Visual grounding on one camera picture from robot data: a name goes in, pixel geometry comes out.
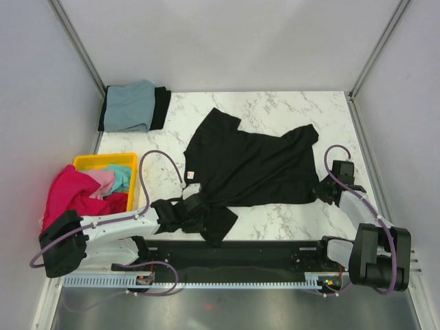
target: cable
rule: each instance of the cable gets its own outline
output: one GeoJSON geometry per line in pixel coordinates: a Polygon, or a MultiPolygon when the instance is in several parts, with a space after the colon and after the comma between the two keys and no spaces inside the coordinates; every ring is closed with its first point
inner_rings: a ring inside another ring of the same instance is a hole
{"type": "Polygon", "coordinates": [[[371,211],[371,213],[373,214],[374,217],[376,217],[377,222],[381,225],[381,227],[384,229],[385,231],[385,235],[388,239],[388,244],[390,245],[390,250],[391,250],[391,282],[390,285],[388,287],[388,289],[386,291],[382,291],[379,290],[377,288],[375,288],[374,290],[379,293],[379,294],[383,294],[383,295],[387,295],[390,294],[391,292],[393,292],[394,290],[394,286],[396,284],[396,279],[397,279],[397,257],[396,257],[396,249],[394,246],[394,241],[393,241],[393,237],[391,236],[390,230],[386,227],[386,224],[382,221],[382,217],[377,213],[376,209],[374,209],[374,206],[371,205],[371,203],[369,201],[367,201],[365,198],[363,198],[363,196],[361,196],[361,194],[359,194],[358,192],[354,191],[353,189],[351,189],[350,187],[348,187],[346,184],[342,183],[329,169],[329,165],[327,164],[327,156],[329,155],[329,151],[333,148],[341,148],[344,149],[346,151],[346,153],[348,154],[349,158],[351,158],[351,154],[350,151],[348,150],[347,147],[342,146],[340,144],[334,144],[333,146],[330,146],[324,154],[324,166],[325,169],[327,171],[327,173],[330,175],[330,177],[337,183],[339,184],[341,187],[343,187],[345,190],[349,191],[350,193],[352,193],[353,195],[355,195],[357,198],[359,198],[359,200],[361,202],[363,202],[365,204],[365,206],[371,211]]]}
{"type": "Polygon", "coordinates": [[[113,299],[115,297],[121,296],[123,294],[133,294],[134,296],[166,296],[166,295],[170,294],[176,288],[176,286],[179,284],[179,274],[177,273],[177,270],[172,265],[170,265],[169,263],[165,263],[163,261],[149,261],[149,262],[146,262],[146,263],[139,263],[137,265],[121,265],[121,264],[117,264],[117,265],[120,266],[120,267],[123,267],[123,268],[135,268],[135,267],[143,267],[143,266],[147,266],[147,265],[163,265],[163,266],[167,266],[174,273],[174,276],[175,276],[174,285],[170,289],[168,289],[166,291],[157,292],[157,293],[153,293],[153,292],[131,292],[129,290],[118,291],[118,292],[115,292],[114,294],[111,294],[110,296],[107,296],[106,298],[104,298],[104,299],[102,299],[102,300],[100,300],[98,302],[95,302],[94,304],[92,304],[92,305],[90,305],[88,307],[82,308],[82,309],[74,309],[74,308],[71,308],[70,306],[68,306],[67,303],[66,303],[66,300],[65,300],[65,296],[63,296],[62,302],[63,302],[64,308],[66,308],[66,310],[68,310],[71,313],[78,314],[78,313],[82,313],[84,311],[88,311],[88,310],[90,310],[90,309],[92,309],[94,307],[97,307],[97,306],[101,305],[102,303],[105,303],[105,302],[107,302],[107,301],[109,301],[109,300],[111,300],[111,299],[113,299]]]}
{"type": "MultiPolygon", "coordinates": [[[[120,221],[126,221],[126,220],[132,220],[132,219],[134,219],[134,218],[136,217],[136,215],[140,217],[140,216],[142,216],[143,214],[145,214],[146,211],[148,211],[148,209],[150,208],[150,197],[149,197],[148,191],[147,191],[146,186],[145,186],[144,178],[142,177],[142,169],[143,169],[143,165],[144,165],[145,157],[146,157],[147,155],[150,155],[151,153],[159,153],[159,154],[161,154],[161,155],[164,155],[166,158],[168,158],[168,160],[171,162],[171,164],[173,165],[173,167],[174,167],[174,169],[175,169],[175,171],[176,171],[176,173],[177,173],[177,176],[178,176],[178,178],[179,178],[180,183],[181,183],[181,184],[183,183],[182,176],[180,175],[179,169],[177,168],[176,163],[174,163],[173,159],[172,159],[169,155],[167,155],[165,152],[160,151],[160,150],[151,150],[151,151],[148,151],[148,152],[146,152],[145,154],[143,154],[143,156],[142,156],[142,158],[141,158],[141,160],[140,160],[140,164],[139,164],[139,178],[140,178],[140,184],[141,184],[142,190],[143,190],[143,192],[144,192],[144,194],[145,194],[145,200],[146,200],[146,205],[145,205],[145,207],[144,207],[144,208],[143,208],[138,214],[131,215],[131,216],[127,216],[127,217],[115,218],[115,219],[112,219],[112,220],[103,220],[103,221],[99,221],[99,222],[97,222],[96,226],[102,226],[102,225],[106,225],[106,224],[110,224],[110,223],[115,223],[115,222],[120,222],[120,221]]],[[[43,264],[43,263],[38,264],[38,265],[35,264],[36,260],[37,260],[40,256],[42,256],[44,253],[46,253],[47,251],[49,251],[49,250],[50,250],[51,248],[53,248],[56,244],[58,244],[58,243],[60,243],[61,241],[65,240],[66,238],[68,238],[68,237],[70,237],[70,236],[73,236],[73,235],[75,235],[75,234],[77,234],[77,233],[79,233],[79,232],[81,232],[81,231],[83,231],[83,230],[86,230],[86,229],[89,229],[89,228],[93,228],[93,226],[94,226],[93,224],[89,224],[89,225],[84,225],[84,226],[82,226],[82,227],[76,228],[76,229],[71,230],[70,232],[68,232],[68,233],[66,233],[66,234],[64,234],[64,235],[62,235],[62,236],[60,236],[60,237],[58,237],[56,240],[54,240],[54,241],[51,242],[50,244],[47,244],[47,245],[46,245],[46,246],[45,246],[45,247],[44,247],[39,253],[37,253],[37,254],[31,259],[31,261],[30,261],[30,267],[31,267],[31,268],[40,268],[40,267],[44,267],[44,264],[43,264]]],[[[172,265],[170,265],[169,263],[165,263],[165,262],[163,262],[163,261],[149,261],[149,262],[146,262],[146,263],[139,263],[139,264],[137,264],[137,265],[121,265],[121,264],[119,264],[120,267],[124,267],[124,268],[142,267],[142,266],[146,266],[146,265],[152,265],[152,266],[153,266],[153,265],[164,265],[164,266],[167,266],[168,268],[170,268],[170,269],[173,271],[174,275],[175,275],[174,285],[173,285],[170,289],[168,289],[168,290],[166,290],[166,291],[163,291],[163,292],[157,292],[157,293],[151,293],[151,292],[150,292],[150,293],[149,293],[149,292],[138,292],[138,293],[133,293],[133,292],[130,292],[130,291],[128,291],[128,290],[127,290],[127,291],[119,291],[119,292],[116,292],[116,293],[114,293],[114,294],[112,294],[112,295],[110,295],[110,296],[104,298],[103,300],[100,300],[100,301],[98,301],[98,302],[92,304],[91,306],[85,307],[84,309],[72,309],[71,307],[67,306],[67,304],[66,304],[66,302],[65,302],[65,299],[64,299],[64,297],[63,297],[63,306],[64,306],[68,311],[70,311],[70,312],[72,312],[72,313],[81,313],[81,312],[83,312],[83,311],[88,311],[89,309],[92,309],[92,308],[94,308],[94,307],[96,307],[96,306],[98,306],[98,305],[101,305],[102,303],[104,303],[104,302],[106,302],[106,301],[108,301],[108,300],[110,300],[110,299],[112,299],[112,298],[115,298],[116,296],[119,296],[119,295],[122,295],[122,294],[126,294],[126,293],[130,293],[130,294],[133,294],[133,295],[135,295],[135,296],[137,296],[137,295],[139,295],[139,296],[166,296],[167,294],[170,294],[170,293],[176,288],[176,286],[179,284],[179,274],[177,273],[177,270],[176,270],[172,265]]]]}
{"type": "MultiPolygon", "coordinates": [[[[102,226],[102,225],[107,225],[109,223],[115,223],[115,222],[120,222],[120,221],[126,221],[126,220],[132,220],[135,218],[135,216],[142,216],[146,213],[146,211],[148,211],[148,209],[150,208],[150,197],[148,194],[148,191],[146,190],[146,186],[145,186],[145,182],[144,182],[144,178],[142,177],[142,169],[143,169],[143,165],[144,165],[144,160],[145,157],[150,155],[151,153],[160,153],[161,155],[164,155],[165,157],[167,157],[171,164],[173,165],[174,169],[176,170],[177,176],[179,177],[179,181],[182,184],[183,180],[182,180],[182,176],[180,175],[179,169],[177,168],[177,165],[174,163],[174,161],[171,159],[170,156],[168,156],[165,152],[160,151],[160,150],[150,150],[148,152],[146,152],[145,154],[143,154],[141,160],[140,160],[140,164],[139,164],[139,179],[140,179],[140,184],[142,186],[142,190],[145,194],[145,200],[146,200],[146,205],[144,207],[143,210],[141,210],[138,214],[135,215],[131,215],[131,216],[127,216],[127,217],[120,217],[120,218],[115,218],[115,219],[111,219],[111,220],[102,220],[97,222],[97,226],[102,226]]],[[[90,229],[92,228],[94,225],[93,224],[89,224],[89,225],[84,225],[83,227],[79,227],[76,229],[71,230],[70,232],[58,237],[55,241],[47,244],[39,253],[37,253],[30,261],[29,266],[31,268],[40,268],[40,267],[44,267],[44,264],[41,263],[39,265],[36,265],[35,262],[36,260],[42,256],[44,253],[46,253],[47,251],[49,251],[50,249],[52,249],[56,244],[60,243],[61,241],[64,241],[66,238],[73,236],[75,234],[77,234],[78,232],[81,232],[83,230],[86,229],[90,229]]]]}
{"type": "Polygon", "coordinates": [[[323,294],[323,293],[319,292],[318,290],[316,290],[316,291],[314,291],[314,290],[305,290],[305,291],[309,292],[310,294],[318,294],[318,295],[324,296],[324,297],[338,297],[342,292],[345,292],[352,285],[353,285],[353,283],[349,283],[349,284],[347,284],[346,287],[343,287],[341,290],[339,290],[338,292],[335,292],[333,294],[323,294]]]}
{"type": "Polygon", "coordinates": [[[338,267],[339,267],[339,274],[336,279],[339,280],[342,277],[342,273],[344,272],[344,269],[342,268],[342,266],[340,264],[338,264],[338,267]]]}
{"type": "Polygon", "coordinates": [[[327,287],[327,289],[329,289],[329,290],[331,290],[331,291],[333,291],[333,292],[338,292],[338,293],[340,293],[340,291],[344,288],[344,277],[341,276],[341,277],[338,277],[338,278],[339,278],[340,281],[341,281],[341,286],[340,286],[339,290],[336,290],[336,289],[330,287],[330,285],[326,284],[325,286],[327,287]]]}

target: red cloth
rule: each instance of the red cloth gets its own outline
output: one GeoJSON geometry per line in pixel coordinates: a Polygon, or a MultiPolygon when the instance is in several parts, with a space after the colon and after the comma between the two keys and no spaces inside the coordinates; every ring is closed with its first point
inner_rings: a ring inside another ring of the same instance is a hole
{"type": "Polygon", "coordinates": [[[114,192],[113,194],[104,197],[104,200],[108,201],[110,204],[111,215],[127,211],[127,201],[129,200],[129,196],[123,192],[114,192]]]}
{"type": "Polygon", "coordinates": [[[110,215],[124,212],[127,208],[127,194],[125,207],[123,196],[107,196],[104,200],[89,196],[100,188],[100,184],[87,174],[78,172],[73,165],[67,165],[52,183],[46,201],[46,210],[43,217],[41,231],[48,228],[59,216],[67,210],[76,210],[79,216],[83,215],[110,215]]]}

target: yellow basket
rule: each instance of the yellow basket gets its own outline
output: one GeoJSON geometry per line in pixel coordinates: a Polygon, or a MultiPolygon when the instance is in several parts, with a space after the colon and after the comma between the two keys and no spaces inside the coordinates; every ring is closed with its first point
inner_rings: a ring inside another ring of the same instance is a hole
{"type": "Polygon", "coordinates": [[[135,192],[136,172],[138,168],[138,157],[135,153],[112,153],[108,155],[81,155],[74,160],[77,171],[88,171],[93,168],[107,167],[109,164],[124,165],[131,168],[130,189],[124,191],[129,194],[126,203],[126,210],[131,211],[133,207],[133,196],[135,192]]]}

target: white wall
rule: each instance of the white wall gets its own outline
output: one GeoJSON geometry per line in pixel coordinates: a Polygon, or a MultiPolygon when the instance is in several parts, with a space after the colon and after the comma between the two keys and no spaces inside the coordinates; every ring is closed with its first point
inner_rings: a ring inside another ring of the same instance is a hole
{"type": "Polygon", "coordinates": [[[0,1],[0,328],[29,329],[45,278],[29,268],[57,172],[88,153],[101,97],[45,0],[0,1]]]}
{"type": "Polygon", "coordinates": [[[60,0],[107,85],[350,90],[398,0],[60,0]]]}
{"type": "Polygon", "coordinates": [[[440,312],[440,2],[413,1],[357,97],[393,220],[440,312]]]}

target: fabric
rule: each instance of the fabric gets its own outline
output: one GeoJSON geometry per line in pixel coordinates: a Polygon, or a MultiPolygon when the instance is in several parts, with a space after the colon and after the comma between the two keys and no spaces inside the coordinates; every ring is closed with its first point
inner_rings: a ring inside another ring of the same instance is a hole
{"type": "Polygon", "coordinates": [[[167,91],[165,87],[159,87],[154,91],[154,96],[155,106],[150,131],[164,128],[166,114],[168,113],[171,101],[171,91],[167,91]]]}
{"type": "Polygon", "coordinates": [[[110,170],[93,169],[86,170],[84,173],[100,184],[99,189],[92,193],[90,198],[102,199],[102,196],[107,195],[115,182],[115,173],[110,170]]]}
{"type": "Polygon", "coordinates": [[[227,206],[305,204],[316,200],[319,180],[310,124],[281,137],[239,131],[240,119],[213,109],[195,131],[188,148],[185,182],[200,183],[211,207],[202,237],[218,246],[237,216],[227,206]]]}
{"type": "Polygon", "coordinates": [[[123,165],[109,164],[103,170],[111,171],[115,177],[113,185],[106,195],[121,193],[130,189],[131,168],[123,165]]]}
{"type": "Polygon", "coordinates": [[[67,165],[50,187],[41,231],[67,210],[76,210],[80,216],[108,215],[108,202],[90,198],[99,188],[100,184],[92,177],[75,170],[73,165],[67,165]]]}
{"type": "Polygon", "coordinates": [[[127,210],[129,196],[123,192],[114,192],[113,194],[104,197],[104,200],[109,203],[110,215],[112,215],[127,210]]]}
{"type": "Polygon", "coordinates": [[[105,131],[148,131],[154,113],[155,86],[143,80],[125,87],[109,87],[106,104],[105,131]]]}
{"type": "MultiPolygon", "coordinates": [[[[98,131],[107,131],[105,129],[104,119],[107,112],[107,98],[110,88],[112,88],[112,86],[107,87],[105,91],[105,98],[99,118],[98,131]]],[[[168,113],[168,107],[171,100],[171,91],[167,90],[165,87],[155,88],[154,94],[155,104],[150,130],[162,129],[164,127],[166,114],[168,113]]]]}

